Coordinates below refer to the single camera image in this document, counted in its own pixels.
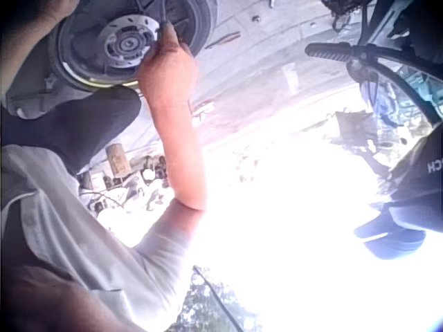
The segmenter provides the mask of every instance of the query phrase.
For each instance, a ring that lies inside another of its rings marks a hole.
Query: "leg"
[[[114,86],[59,104],[35,120],[19,119],[2,109],[1,144],[50,149],[75,176],[135,120],[140,108],[134,90]]]

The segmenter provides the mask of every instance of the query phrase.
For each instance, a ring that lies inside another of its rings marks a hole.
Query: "person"
[[[33,46],[78,0],[46,0],[37,18],[3,34],[4,94]],[[141,64],[138,82],[163,141],[174,199],[134,248],[78,199],[74,176],[137,116],[123,86],[23,120],[2,109],[1,314],[4,331],[164,331],[192,274],[190,245],[206,209],[201,147],[188,98],[197,67],[172,24]]]

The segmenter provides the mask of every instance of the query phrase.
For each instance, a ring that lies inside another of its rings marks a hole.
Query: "wheel hub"
[[[157,40],[159,23],[145,15],[126,15],[107,24],[97,38],[98,53],[114,68],[136,67]]]

